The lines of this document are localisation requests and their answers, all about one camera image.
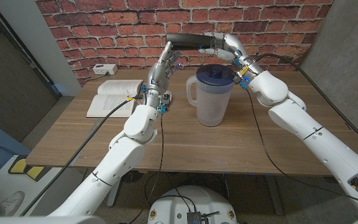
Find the door frame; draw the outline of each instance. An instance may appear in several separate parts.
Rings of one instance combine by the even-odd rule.
[[[57,90],[52,79],[48,76],[45,70],[41,67],[38,61],[34,58],[28,48],[20,40],[19,36],[14,32],[9,23],[5,20],[4,16],[0,13],[0,30],[3,35],[9,40],[13,47],[19,51],[22,58],[27,62],[35,75],[47,87],[53,97],[58,100],[62,94]]]

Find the blue pitcher lid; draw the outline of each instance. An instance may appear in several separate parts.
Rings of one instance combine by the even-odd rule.
[[[233,82],[233,70],[224,65],[204,65],[197,69],[197,79],[207,85],[224,86]]]

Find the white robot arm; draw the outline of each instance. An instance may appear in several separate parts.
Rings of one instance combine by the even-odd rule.
[[[167,40],[179,42],[176,35]],[[301,139],[311,152],[327,167],[346,194],[358,198],[358,154],[341,140],[315,121],[307,112],[306,105],[299,97],[288,91],[287,85],[263,71],[251,60],[243,44],[231,34],[205,33],[210,45],[200,46],[204,54],[215,55],[239,67],[234,82],[244,79],[250,89],[257,94],[258,102],[266,107],[274,123]],[[358,201],[353,200],[358,208]]]
[[[157,63],[150,69],[146,85],[146,105],[136,107],[122,130],[109,144],[109,151],[95,170],[81,183],[50,217],[91,215],[99,207],[111,187],[144,156],[144,146],[152,143],[157,130],[152,126],[159,112],[160,97],[168,88],[168,80],[177,69],[172,65],[179,53],[171,52],[167,42]]]

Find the gray wall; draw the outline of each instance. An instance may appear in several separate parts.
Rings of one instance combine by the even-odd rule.
[[[34,0],[0,0],[0,12],[63,96],[81,90]]]
[[[358,1],[334,1],[301,67],[358,128]]]

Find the wooden table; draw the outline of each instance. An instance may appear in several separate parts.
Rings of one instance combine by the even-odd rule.
[[[147,79],[146,70],[119,70],[110,79]],[[195,71],[177,71],[170,80],[172,105],[163,116],[163,171],[228,172],[234,174],[280,174],[267,159],[261,145],[247,93],[236,85],[223,122],[206,127],[196,118],[196,108],[186,97],[186,80]],[[322,96],[298,72],[274,72],[289,89],[302,98],[307,112],[358,153],[354,134]],[[27,158],[33,166],[61,167],[87,137],[96,118],[86,118],[97,88],[106,79],[89,82],[56,120]],[[268,108],[254,98],[254,107],[265,144],[272,160],[290,175],[331,175],[309,149],[294,135],[277,126]],[[154,124],[159,135],[145,148],[135,170],[158,170],[161,156],[160,121]],[[122,131],[125,118],[109,118],[82,150],[75,167],[96,167],[108,151],[111,139]]]

